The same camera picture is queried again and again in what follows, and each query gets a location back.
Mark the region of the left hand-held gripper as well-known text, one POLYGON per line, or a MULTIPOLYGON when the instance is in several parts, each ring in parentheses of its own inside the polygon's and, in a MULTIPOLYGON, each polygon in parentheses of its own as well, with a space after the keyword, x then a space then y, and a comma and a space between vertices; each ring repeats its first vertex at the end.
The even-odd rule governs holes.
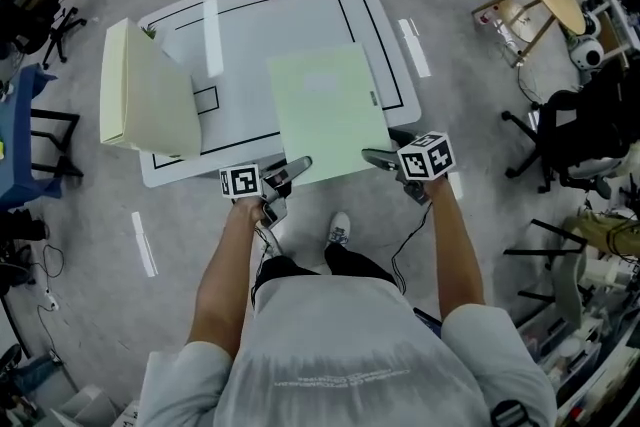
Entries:
POLYGON ((257 163, 226 167, 219 170, 222 196, 232 202, 242 198, 261 200, 262 223, 279 223, 287 215, 286 196, 291 182, 311 167, 309 156, 291 162, 278 162, 273 169, 261 169, 257 163))

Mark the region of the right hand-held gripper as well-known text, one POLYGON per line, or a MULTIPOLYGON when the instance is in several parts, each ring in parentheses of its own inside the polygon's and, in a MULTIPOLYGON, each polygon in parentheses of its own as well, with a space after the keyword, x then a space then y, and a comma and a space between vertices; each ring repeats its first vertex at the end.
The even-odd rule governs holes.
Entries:
POLYGON ((453 149, 449 136, 431 131, 416 137, 415 133, 395 128, 389 128, 388 133, 390 139, 402 148, 397 153, 363 149, 363 159, 383 170, 401 168, 404 191, 418 204, 425 204, 428 195, 423 183, 446 176, 453 169, 453 149))

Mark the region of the person's left hand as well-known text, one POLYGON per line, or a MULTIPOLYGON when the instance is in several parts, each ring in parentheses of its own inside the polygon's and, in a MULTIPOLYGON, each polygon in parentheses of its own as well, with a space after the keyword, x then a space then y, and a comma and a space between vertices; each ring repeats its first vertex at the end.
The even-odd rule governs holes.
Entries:
POLYGON ((265 202, 260 197, 237 199, 233 203, 232 211, 248 218, 253 225, 261 223, 263 226, 267 226, 269 224, 265 213, 265 202))

